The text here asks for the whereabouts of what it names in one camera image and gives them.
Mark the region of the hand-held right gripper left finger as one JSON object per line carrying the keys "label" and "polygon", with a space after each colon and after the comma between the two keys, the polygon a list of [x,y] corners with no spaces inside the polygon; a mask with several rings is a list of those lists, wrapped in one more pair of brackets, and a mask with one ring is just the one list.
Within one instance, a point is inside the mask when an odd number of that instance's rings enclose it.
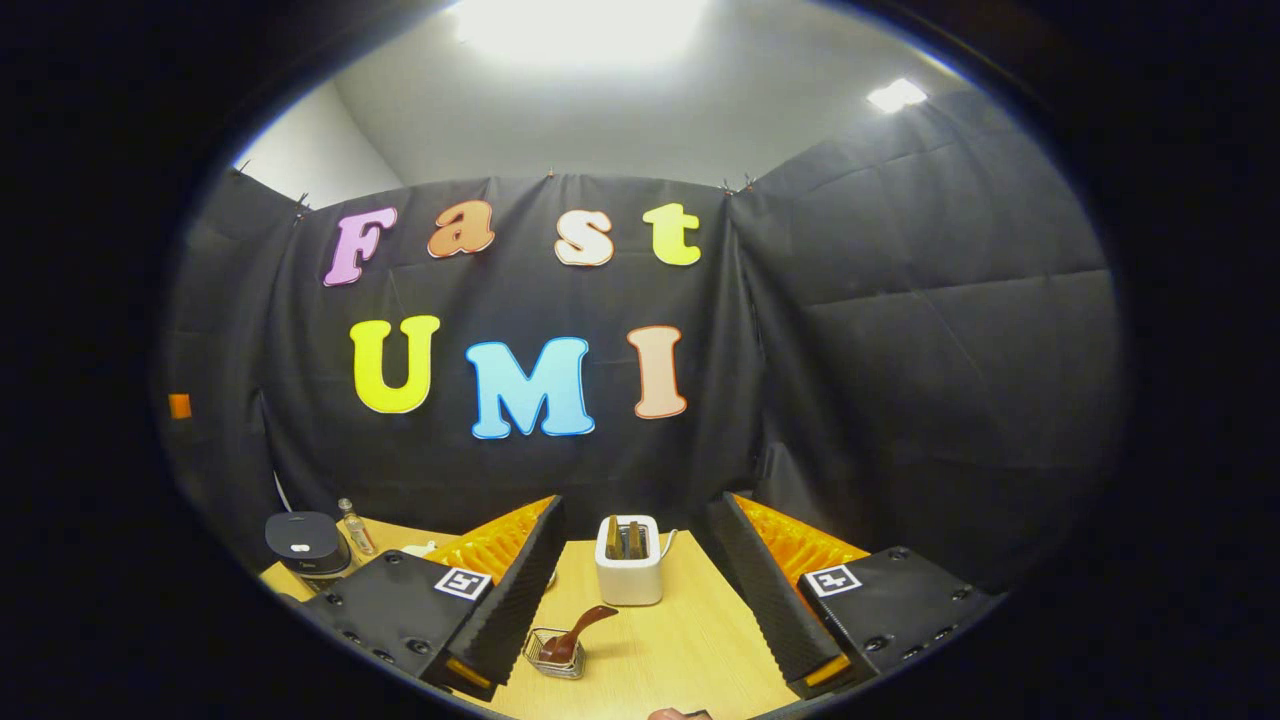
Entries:
{"label": "hand-held right gripper left finger", "polygon": [[524,650],[564,527],[553,495],[424,559],[388,550],[302,602],[300,615],[392,671],[489,701]]}

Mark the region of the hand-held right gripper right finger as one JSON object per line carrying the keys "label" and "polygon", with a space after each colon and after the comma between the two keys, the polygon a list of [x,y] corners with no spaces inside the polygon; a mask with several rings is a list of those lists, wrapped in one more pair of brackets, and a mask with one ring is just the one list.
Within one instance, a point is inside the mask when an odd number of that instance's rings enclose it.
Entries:
{"label": "hand-held right gripper right finger", "polygon": [[741,495],[708,509],[710,546],[801,700],[896,673],[1001,602],[905,546],[860,550]]}

